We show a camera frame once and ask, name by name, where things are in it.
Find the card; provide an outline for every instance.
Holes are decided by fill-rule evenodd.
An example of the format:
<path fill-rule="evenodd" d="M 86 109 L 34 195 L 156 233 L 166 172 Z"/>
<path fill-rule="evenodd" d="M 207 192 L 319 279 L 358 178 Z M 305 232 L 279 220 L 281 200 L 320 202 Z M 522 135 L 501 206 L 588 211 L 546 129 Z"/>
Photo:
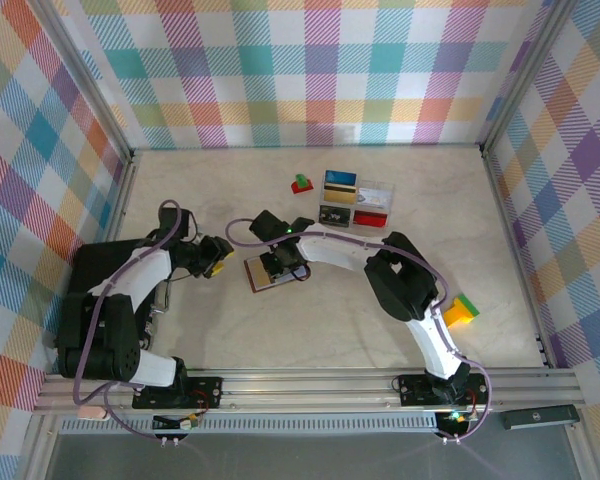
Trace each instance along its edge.
<path fill-rule="evenodd" d="M 353 213 L 353 223 L 355 225 L 383 228 L 387 225 L 387 215 L 385 213 L 356 210 Z"/>
<path fill-rule="evenodd" d="M 358 205 L 389 208 L 391 204 L 391 192 L 388 190 L 360 187 L 358 189 L 357 200 Z"/>
<path fill-rule="evenodd" d="M 350 219 L 351 210 L 348 208 L 320 205 L 320 216 L 318 217 L 320 223 L 334 227 L 348 227 Z"/>
<path fill-rule="evenodd" d="M 324 174 L 325 183 L 337 183 L 340 185 L 356 185 L 356 174 L 351 172 L 338 172 L 337 170 L 327 170 Z"/>
<path fill-rule="evenodd" d="M 324 201 L 353 205 L 354 203 L 356 203 L 356 192 L 341 192 L 338 190 L 327 190 L 325 188 Z"/>
<path fill-rule="evenodd" d="M 258 293 L 269 288 L 277 287 L 288 282 L 296 280 L 291 274 L 287 273 L 276 279 L 272 279 L 262 265 L 260 257 L 252 257 L 244 261 L 244 268 L 247 271 L 247 277 L 249 279 L 249 285 L 251 285 L 251 291 Z M 309 274 L 305 267 L 299 267 L 295 274 L 303 278 Z"/>

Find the checkered backdrop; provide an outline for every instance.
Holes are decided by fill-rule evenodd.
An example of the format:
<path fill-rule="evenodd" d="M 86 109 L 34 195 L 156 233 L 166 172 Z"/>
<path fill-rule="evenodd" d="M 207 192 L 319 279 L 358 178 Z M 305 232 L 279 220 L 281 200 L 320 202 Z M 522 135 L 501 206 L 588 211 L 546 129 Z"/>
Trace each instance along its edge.
<path fill-rule="evenodd" d="M 474 143 L 552 0 L 54 3 L 131 143 L 174 149 Z"/>
<path fill-rule="evenodd" d="M 73 252 L 102 236 L 122 169 L 24 0 L 0 0 L 0 479 L 53 362 Z"/>
<path fill-rule="evenodd" d="M 578 3 L 496 154 L 542 321 L 600 439 L 600 0 Z"/>

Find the vent grille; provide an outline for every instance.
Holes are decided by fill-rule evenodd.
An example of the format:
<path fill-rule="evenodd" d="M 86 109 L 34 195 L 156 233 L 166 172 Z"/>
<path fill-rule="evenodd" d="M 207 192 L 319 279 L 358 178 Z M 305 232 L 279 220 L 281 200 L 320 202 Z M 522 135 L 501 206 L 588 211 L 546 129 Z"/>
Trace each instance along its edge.
<path fill-rule="evenodd" d="M 128 420 L 136 430 L 152 432 L 152 416 L 136 416 Z M 359 414 L 227 414 L 207 415 L 200 425 L 187 433 L 382 433 L 430 432 L 436 429 L 435 413 L 359 413 Z M 161 433 L 184 433 L 160 430 Z M 113 420 L 97 422 L 67 417 L 63 434 L 126 433 Z"/>

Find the marble surface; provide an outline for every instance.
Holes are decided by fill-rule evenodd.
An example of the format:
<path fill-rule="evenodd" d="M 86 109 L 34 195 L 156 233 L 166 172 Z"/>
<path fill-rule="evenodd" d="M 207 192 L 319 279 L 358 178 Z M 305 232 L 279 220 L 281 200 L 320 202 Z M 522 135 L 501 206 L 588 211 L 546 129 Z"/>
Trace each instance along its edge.
<path fill-rule="evenodd" d="M 203 232 L 224 236 L 236 217 L 269 209 L 279 218 L 317 218 L 325 169 L 395 184 L 388 231 L 406 234 L 481 314 L 451 329 L 459 348 L 491 367 L 540 366 L 514 266 L 479 152 L 464 147 L 233 149 L 146 152 L 121 238 L 145 236 L 166 198 L 192 210 Z M 296 173 L 316 183 L 293 195 Z M 247 225 L 234 236 L 256 238 Z M 421 367 L 407 327 L 384 313 L 366 277 L 314 264 L 309 281 L 253 294 L 238 248 L 221 274 L 173 284 L 152 350 L 190 367 Z M 176 272 L 176 277 L 186 274 Z"/>

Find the cable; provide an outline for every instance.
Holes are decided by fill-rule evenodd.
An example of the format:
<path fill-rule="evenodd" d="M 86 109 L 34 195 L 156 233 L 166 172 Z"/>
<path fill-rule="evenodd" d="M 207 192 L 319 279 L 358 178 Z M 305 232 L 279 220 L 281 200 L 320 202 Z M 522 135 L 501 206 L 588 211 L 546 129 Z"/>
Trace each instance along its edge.
<path fill-rule="evenodd" d="M 162 440 L 158 437 L 156 437 L 155 435 L 150 435 L 148 433 L 144 433 L 141 432 L 139 430 L 136 430 L 135 428 L 131 427 L 130 425 L 127 425 L 119 416 L 118 414 L 113 410 L 113 408 L 111 407 L 111 404 L 109 404 L 109 389 L 111 387 L 113 387 L 116 384 L 121 384 L 123 386 L 129 386 L 130 384 L 125 383 L 125 382 L 108 382 L 105 384 L 105 388 L 102 394 L 102 399 L 104 401 L 104 409 L 107 411 L 107 413 L 109 415 L 111 415 L 111 418 L 113 418 L 113 420 L 120 425 L 122 428 L 124 428 L 127 432 L 129 433 L 133 433 L 135 435 L 139 435 L 141 437 L 147 438 L 149 440 L 154 440 L 154 441 L 158 441 L 158 442 L 162 442 Z"/>
<path fill-rule="evenodd" d="M 467 392 L 469 392 L 469 395 L 471 396 L 471 401 L 473 402 L 473 405 L 471 406 L 471 415 L 473 415 L 474 413 L 476 413 L 476 403 L 478 403 L 478 397 L 476 397 L 475 392 L 470 388 L 467 388 Z"/>
<path fill-rule="evenodd" d="M 102 309 L 102 304 L 104 303 L 107 294 L 111 291 L 111 289 L 118 282 L 120 277 L 125 274 L 131 267 L 133 267 L 138 262 L 142 261 L 143 258 L 152 254 L 159 248 L 161 248 L 165 243 L 169 241 L 169 239 L 175 235 L 178 231 L 178 226 L 180 225 L 180 221 L 182 220 L 182 211 L 180 210 L 180 205 L 175 200 L 165 200 L 160 204 L 158 211 L 162 210 L 162 208 L 167 204 L 173 204 L 176 207 L 176 221 L 169 230 L 169 233 L 160 240 L 155 245 L 149 247 L 147 250 L 140 253 L 137 257 L 133 257 L 128 260 L 124 265 L 122 265 L 118 270 L 115 271 L 113 275 L 111 275 L 109 279 L 109 283 L 104 287 L 102 293 L 98 296 L 96 303 L 93 307 L 93 313 L 91 315 L 91 322 L 89 324 L 89 329 L 87 330 L 87 337 L 84 341 L 84 346 L 82 348 L 82 354 L 80 355 L 80 361 L 78 362 L 78 368 L 76 370 L 75 380 L 73 382 L 73 402 L 76 405 L 85 405 L 92 398 L 94 398 L 98 393 L 105 389 L 104 385 L 101 385 L 96 390 L 91 392 L 87 397 L 80 398 L 80 384 L 82 383 L 82 377 L 84 376 L 84 369 L 87 365 L 87 358 L 89 357 L 89 352 L 91 351 L 91 345 L 93 344 L 93 338 L 96 334 L 96 329 L 98 327 L 98 317 L 100 316 L 100 310 Z"/>
<path fill-rule="evenodd" d="M 439 308 L 444 303 L 444 301 L 447 299 L 447 295 L 450 290 L 449 282 L 447 282 L 447 280 L 442 276 L 442 274 L 436 268 L 434 268 L 429 263 L 427 263 L 425 260 L 421 259 L 420 257 L 418 257 L 416 255 L 413 255 L 412 253 L 406 252 L 400 248 L 394 247 L 392 245 L 384 245 L 382 243 L 368 243 L 363 240 L 356 240 L 355 238 L 347 237 L 345 235 L 339 235 L 337 233 L 332 233 L 332 232 L 295 232 L 295 233 L 289 233 L 287 235 L 283 235 L 283 236 L 273 239 L 273 240 L 269 240 L 268 242 L 244 243 L 244 242 L 240 242 L 240 241 L 234 239 L 231 236 L 231 232 L 230 232 L 231 227 L 233 225 L 235 225 L 236 223 L 242 223 L 242 222 L 251 223 L 251 222 L 253 222 L 253 219 L 252 218 L 236 218 L 235 220 L 231 220 L 224 229 L 224 234 L 227 237 L 227 240 L 229 240 L 229 242 L 233 243 L 237 247 L 244 247 L 244 248 L 268 247 L 268 246 L 283 242 L 285 240 L 289 240 L 290 238 L 323 237 L 323 238 L 333 238 L 335 240 L 340 240 L 340 241 L 346 242 L 346 243 L 352 243 L 354 245 L 364 247 L 365 249 L 374 248 L 374 249 L 387 250 L 392 253 L 397 253 L 398 255 L 401 255 L 401 256 L 407 258 L 408 260 L 411 260 L 416 265 L 419 265 L 420 267 L 427 270 L 442 285 L 442 287 L 444 289 L 444 293 L 441 296 L 440 300 L 438 300 L 435 304 L 431 305 L 432 311 Z M 476 424 L 476 426 L 473 427 L 471 430 L 469 430 L 467 433 L 465 433 L 461 436 L 457 436 L 457 437 L 453 437 L 453 436 L 449 435 L 448 433 L 441 431 L 441 433 L 443 435 L 447 436 L 448 438 L 456 439 L 459 442 L 460 440 L 473 435 L 484 424 L 485 420 L 487 419 L 487 416 L 489 415 L 489 410 L 491 408 L 491 397 L 492 397 L 491 378 L 489 377 L 489 374 L 487 373 L 487 371 L 481 364 L 479 364 L 476 361 L 469 360 L 468 358 L 462 356 L 462 354 L 451 345 L 451 343 L 447 339 L 447 336 L 444 333 L 442 324 L 440 323 L 441 318 L 439 318 L 439 317 L 441 317 L 441 315 L 432 315 L 433 323 L 436 326 L 438 335 L 440 335 L 440 337 L 442 338 L 442 342 L 444 343 L 445 347 L 447 347 L 448 352 L 451 353 L 455 358 L 457 358 L 461 362 L 467 363 L 467 364 L 469 364 L 469 366 L 478 370 L 484 376 L 484 380 L 487 385 L 487 404 L 485 406 L 484 412 L 482 413 L 482 415 L 480 415 L 480 418 L 478 419 L 478 423 Z"/>
<path fill-rule="evenodd" d="M 311 276 L 311 269 L 309 268 L 309 265 L 305 265 L 304 268 L 307 272 L 304 274 L 304 277 L 299 277 L 296 274 L 296 270 L 298 270 L 298 268 L 296 268 L 296 270 L 291 271 L 291 275 L 293 276 L 293 278 L 295 278 L 299 282 L 304 282 L 305 280 L 309 280 L 309 277 Z"/>
<path fill-rule="evenodd" d="M 244 248 L 269 247 L 271 245 L 276 245 L 285 240 L 289 240 L 290 238 L 323 237 L 323 238 L 333 238 L 335 240 L 340 240 L 340 241 L 346 242 L 346 243 L 353 243 L 354 245 L 358 245 L 359 247 L 364 247 L 366 249 L 377 248 L 377 249 L 381 249 L 381 250 L 387 250 L 392 253 L 397 253 L 398 255 L 401 255 L 401 256 L 407 258 L 408 260 L 411 260 L 416 265 L 419 265 L 420 267 L 427 270 L 442 284 L 444 293 L 443 293 L 442 297 L 440 298 L 440 300 L 438 300 L 438 302 L 436 304 L 431 306 L 432 309 L 439 307 L 447 299 L 447 294 L 448 294 L 450 288 L 449 288 L 449 283 L 445 280 L 445 278 L 442 276 L 442 274 L 438 270 L 436 270 L 433 266 L 429 265 L 425 260 L 421 259 L 420 257 L 418 257 L 412 253 L 405 252 L 404 250 L 402 250 L 398 247 L 394 247 L 392 245 L 385 245 L 383 243 L 368 243 L 368 242 L 365 242 L 364 240 L 356 240 L 355 238 L 347 237 L 345 235 L 339 235 L 337 233 L 332 233 L 332 232 L 295 232 L 295 233 L 289 233 L 287 235 L 283 235 L 283 236 L 275 238 L 273 240 L 269 240 L 268 242 L 244 243 L 244 242 L 240 242 L 240 241 L 236 240 L 235 238 L 233 238 L 231 236 L 231 232 L 230 232 L 232 226 L 234 226 L 236 223 L 242 223 L 242 222 L 251 223 L 251 222 L 253 222 L 253 219 L 252 218 L 236 218 L 235 220 L 231 220 L 224 229 L 224 235 L 225 235 L 225 237 L 227 237 L 227 240 L 229 240 L 229 242 L 233 243 L 237 247 L 244 247 Z"/>
<path fill-rule="evenodd" d="M 105 410 L 107 411 L 107 413 L 109 413 L 111 418 L 114 419 L 114 421 L 116 421 L 122 428 L 124 428 L 128 432 L 135 433 L 136 435 L 140 435 L 141 437 L 149 438 L 152 440 L 155 440 L 156 438 L 151 435 L 148 435 L 146 433 L 137 431 L 137 430 L 133 429 L 132 427 L 130 427 L 129 425 L 127 425 L 126 423 L 124 423 L 122 421 L 122 419 L 120 417 L 118 417 L 118 415 L 113 411 L 113 409 L 109 405 L 108 393 L 109 393 L 109 390 L 111 389 L 111 387 L 113 387 L 114 385 L 123 385 L 125 387 L 130 387 L 130 388 L 139 388 L 139 387 L 142 387 L 142 385 L 138 385 L 138 384 L 134 384 L 134 383 L 127 383 L 127 382 L 110 381 L 103 385 L 100 385 L 98 388 L 96 388 L 93 392 L 91 392 L 85 398 L 80 398 L 80 385 L 82 383 L 82 377 L 84 376 L 84 370 L 85 370 L 85 367 L 87 364 L 87 359 L 89 358 L 89 352 L 91 351 L 91 346 L 93 344 L 93 339 L 95 337 L 96 329 L 98 326 L 98 317 L 100 316 L 100 310 L 102 309 L 102 304 L 104 303 L 104 300 L 107 297 L 107 294 L 116 285 L 116 283 L 118 282 L 120 277 L 122 277 L 122 275 L 124 275 L 125 272 L 127 272 L 131 267 L 136 265 L 138 262 L 142 261 L 142 259 L 147 257 L 147 255 L 150 255 L 151 253 L 153 253 L 156 250 L 158 250 L 159 248 L 161 248 L 178 231 L 180 221 L 182 220 L 182 211 L 180 209 L 180 205 L 175 200 L 165 200 L 164 202 L 162 202 L 160 204 L 160 207 L 158 208 L 158 212 L 160 212 L 162 210 L 162 208 L 167 204 L 172 204 L 176 208 L 176 221 L 175 221 L 173 227 L 171 227 L 171 230 L 169 230 L 167 235 L 162 240 L 160 240 L 158 243 L 151 246 L 147 250 L 141 252 L 137 257 L 131 258 L 124 265 L 122 265 L 120 268 L 118 268 L 118 270 L 116 270 L 114 272 L 114 274 L 110 277 L 109 283 L 107 283 L 107 285 L 104 287 L 104 289 L 102 290 L 102 293 L 98 296 L 98 299 L 96 300 L 96 303 L 93 307 L 93 313 L 91 315 L 91 322 L 89 324 L 89 329 L 87 330 L 87 337 L 85 339 L 84 346 L 82 348 L 82 353 L 80 355 L 80 360 L 78 362 L 78 368 L 76 370 L 75 380 L 73 382 L 73 402 L 76 405 L 85 405 L 88 402 L 90 402 L 96 395 L 99 395 L 100 393 L 102 393 Z"/>
<path fill-rule="evenodd" d="M 391 388 L 394 392 L 401 393 L 400 390 L 395 386 L 396 380 L 398 380 L 398 378 L 400 378 L 400 375 L 396 375 L 395 377 L 393 377 L 393 380 L 391 380 Z"/>
<path fill-rule="evenodd" d="M 205 413 L 207 413 L 210 410 L 210 406 L 209 406 L 209 397 L 207 397 L 207 394 L 204 393 L 202 390 L 194 390 L 193 392 L 191 392 L 191 395 L 199 395 L 204 399 L 204 403 L 205 403 L 205 408 L 203 412 L 198 413 L 198 417 L 202 417 L 202 415 L 204 415 Z"/>
<path fill-rule="evenodd" d="M 191 220 L 193 220 L 193 226 L 195 227 L 196 231 L 193 234 L 193 237 L 191 237 L 191 240 L 189 240 L 187 243 L 193 243 L 194 240 L 198 238 L 198 222 L 196 222 L 196 216 L 191 210 L 189 210 L 189 216 L 191 217 Z"/>
<path fill-rule="evenodd" d="M 185 278 L 189 278 L 192 276 L 193 276 L 193 273 L 190 273 L 189 275 L 185 275 L 184 277 L 174 278 L 173 280 L 167 280 L 167 282 L 168 283 L 179 282 L 180 280 L 184 280 Z"/>

